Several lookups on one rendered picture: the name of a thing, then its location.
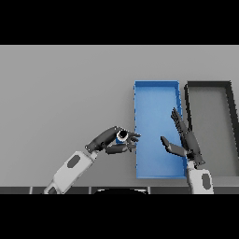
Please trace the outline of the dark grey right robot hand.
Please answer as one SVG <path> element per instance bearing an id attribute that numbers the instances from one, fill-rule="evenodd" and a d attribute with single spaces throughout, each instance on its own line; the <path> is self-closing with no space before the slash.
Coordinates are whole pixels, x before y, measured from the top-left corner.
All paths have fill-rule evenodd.
<path id="1" fill-rule="evenodd" d="M 164 136 L 162 136 L 161 141 L 166 151 L 176 156 L 186 157 L 190 162 L 194 163 L 195 168 L 204 165 L 205 161 L 194 132 L 186 126 L 184 120 L 175 108 L 172 110 L 171 118 L 179 133 L 181 145 L 178 146 L 170 143 Z"/>

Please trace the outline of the dark grey bin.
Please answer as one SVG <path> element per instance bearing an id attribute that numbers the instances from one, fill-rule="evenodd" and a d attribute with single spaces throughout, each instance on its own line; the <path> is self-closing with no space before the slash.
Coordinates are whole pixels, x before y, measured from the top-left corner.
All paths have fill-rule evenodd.
<path id="1" fill-rule="evenodd" d="M 212 176 L 239 176 L 239 121 L 230 81 L 188 81 L 189 127 Z"/>

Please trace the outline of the blue pipe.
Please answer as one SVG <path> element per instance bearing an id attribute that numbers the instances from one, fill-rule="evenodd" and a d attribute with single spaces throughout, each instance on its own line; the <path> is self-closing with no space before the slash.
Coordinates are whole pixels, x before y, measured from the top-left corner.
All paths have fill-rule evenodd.
<path id="1" fill-rule="evenodd" d="M 116 136 L 117 144 L 124 144 L 127 139 L 128 139 L 128 133 L 125 130 L 121 130 L 117 132 L 117 136 Z"/>

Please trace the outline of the blue bin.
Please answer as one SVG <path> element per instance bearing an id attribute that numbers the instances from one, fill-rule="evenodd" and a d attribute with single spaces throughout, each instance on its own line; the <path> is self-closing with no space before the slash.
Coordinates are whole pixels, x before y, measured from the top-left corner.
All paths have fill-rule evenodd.
<path id="1" fill-rule="evenodd" d="M 182 114 L 177 80 L 136 80 L 134 82 L 134 131 L 140 134 L 136 143 L 137 179 L 180 179 L 186 177 L 187 160 L 168 153 L 162 144 L 164 136 L 180 146 L 173 109 Z"/>

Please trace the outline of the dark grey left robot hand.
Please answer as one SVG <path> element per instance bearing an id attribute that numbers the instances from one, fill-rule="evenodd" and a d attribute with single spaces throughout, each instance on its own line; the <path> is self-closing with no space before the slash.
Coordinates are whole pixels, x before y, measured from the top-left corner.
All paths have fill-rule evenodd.
<path id="1" fill-rule="evenodd" d="M 128 139 L 124 144 L 117 144 L 117 132 L 121 130 L 125 130 L 128 133 Z M 127 150 L 132 151 L 133 148 L 136 148 L 134 142 L 138 142 L 139 137 L 140 134 L 130 132 L 119 126 L 113 126 L 96 136 L 88 145 L 85 146 L 85 149 L 89 153 L 102 151 L 103 149 L 106 154 L 123 153 Z"/>

